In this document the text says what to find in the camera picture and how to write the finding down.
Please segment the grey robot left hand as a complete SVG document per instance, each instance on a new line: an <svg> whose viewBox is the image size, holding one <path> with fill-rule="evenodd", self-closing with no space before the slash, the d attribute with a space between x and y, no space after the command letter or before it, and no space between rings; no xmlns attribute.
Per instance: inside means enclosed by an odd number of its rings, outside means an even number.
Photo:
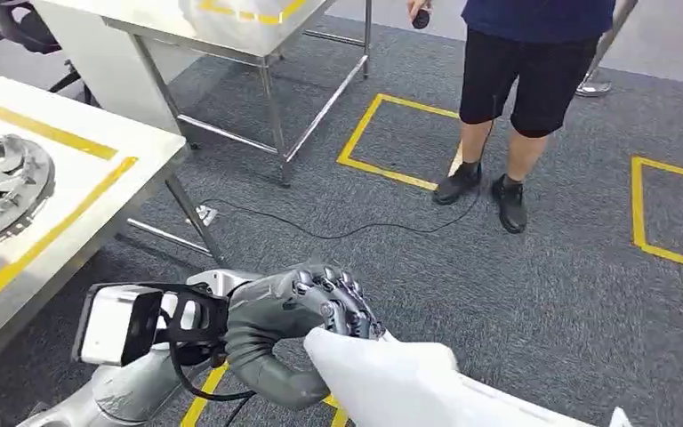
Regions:
<svg viewBox="0 0 683 427"><path fill-rule="evenodd" d="M338 266L305 262L237 287L224 335L230 371L278 406L303 410L317 404L330 393L319 372L289 366L274 354L277 342L302 338L317 326L362 339L386 332L361 285Z"/></svg>

